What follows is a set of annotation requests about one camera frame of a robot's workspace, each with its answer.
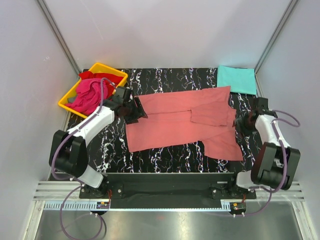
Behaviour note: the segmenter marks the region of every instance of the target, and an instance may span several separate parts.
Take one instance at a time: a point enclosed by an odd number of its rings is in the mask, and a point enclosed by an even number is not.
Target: black and white marble table
[[[136,95],[179,92],[215,88],[217,68],[138,68],[121,69],[128,74],[128,85]],[[250,111],[253,96],[231,93],[229,105],[236,116]],[[68,128],[82,119],[71,114]],[[259,134],[241,138],[237,142],[243,161],[213,159],[204,155],[201,141],[184,145],[129,152],[123,119],[104,128],[88,145],[89,164],[102,173],[214,173],[250,170],[262,145]]]

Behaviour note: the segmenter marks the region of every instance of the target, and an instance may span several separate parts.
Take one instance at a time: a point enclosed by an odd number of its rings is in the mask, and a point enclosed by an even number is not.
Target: yellow plastic bin
[[[119,71],[117,69],[114,69],[112,67],[109,67],[109,66],[106,66],[102,63],[95,63],[90,69],[89,69],[90,72],[92,72],[93,74],[98,74],[98,73],[105,73],[105,74],[113,74],[113,75],[116,75],[118,77],[123,77],[123,79],[121,80],[121,82],[119,82],[119,84],[117,85],[118,86],[121,86],[123,87],[126,82],[127,82],[127,78],[128,78],[128,74],[126,74],[125,72],[123,71]],[[60,101],[58,102],[58,105],[62,108],[64,108],[65,110],[67,111],[70,111],[84,119],[86,119],[88,116],[78,112],[78,111],[75,111],[73,109],[71,109],[70,107],[67,107],[65,104],[68,103],[68,98],[72,98],[72,97],[75,97],[77,95],[76,93],[76,89],[79,85],[79,83],[81,82],[81,78],[79,81],[76,82],[76,84],[63,96],[63,98],[60,99]]]

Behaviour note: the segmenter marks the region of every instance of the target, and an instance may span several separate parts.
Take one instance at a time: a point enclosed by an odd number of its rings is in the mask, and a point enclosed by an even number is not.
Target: teal cloth
[[[231,86],[231,92],[257,94],[255,70],[252,68],[218,67],[217,86]]]

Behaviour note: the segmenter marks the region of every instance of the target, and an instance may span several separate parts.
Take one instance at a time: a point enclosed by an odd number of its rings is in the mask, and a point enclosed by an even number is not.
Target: red cloth
[[[103,81],[103,99],[108,98],[114,90],[110,83]],[[84,115],[92,114],[101,102],[101,78],[83,79],[76,88],[76,98],[66,106]]]
[[[122,79],[124,79],[123,76],[116,76],[113,75],[111,73],[92,73],[90,71],[84,71],[82,73],[79,73],[79,77],[83,80],[83,79],[102,79],[102,78],[107,78],[109,79],[111,82],[115,83],[115,85],[117,86]]]
[[[76,88],[76,98],[73,103],[67,103],[66,106],[84,115],[92,114],[101,102],[101,79],[107,78],[117,86],[122,76],[116,76],[111,73],[92,73],[84,71],[79,73],[81,82]],[[103,82],[103,99],[112,95],[114,87],[108,82]]]
[[[139,96],[148,118],[126,125],[130,152],[202,141],[210,158],[242,161],[230,87]]]

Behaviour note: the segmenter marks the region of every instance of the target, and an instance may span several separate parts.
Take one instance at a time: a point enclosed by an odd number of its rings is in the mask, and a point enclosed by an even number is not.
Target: clothing
[[[115,83],[115,85],[118,85],[122,79],[124,79],[123,76],[117,76],[113,75],[111,73],[92,73],[91,71],[84,71],[82,73],[79,73],[79,77],[84,80],[84,79],[102,79],[102,78],[107,78],[111,82]]]
[[[111,73],[92,73],[91,71],[79,73],[79,77],[81,82],[75,90],[77,96],[73,102],[67,103],[66,106],[87,116],[92,114],[101,102],[101,79],[107,78],[115,86],[123,79],[123,76]],[[105,80],[103,82],[103,99],[110,97],[113,91],[114,87]]]
[[[148,118],[126,125],[129,151],[202,141],[206,156],[242,161],[229,94],[230,86],[139,96]]]
[[[103,81],[103,99],[113,93],[114,88]],[[92,114],[101,102],[101,78],[83,79],[76,88],[74,102],[65,104],[67,107],[84,115]]]
[[[231,92],[256,95],[256,77],[253,68],[218,67],[217,86],[231,86]]]

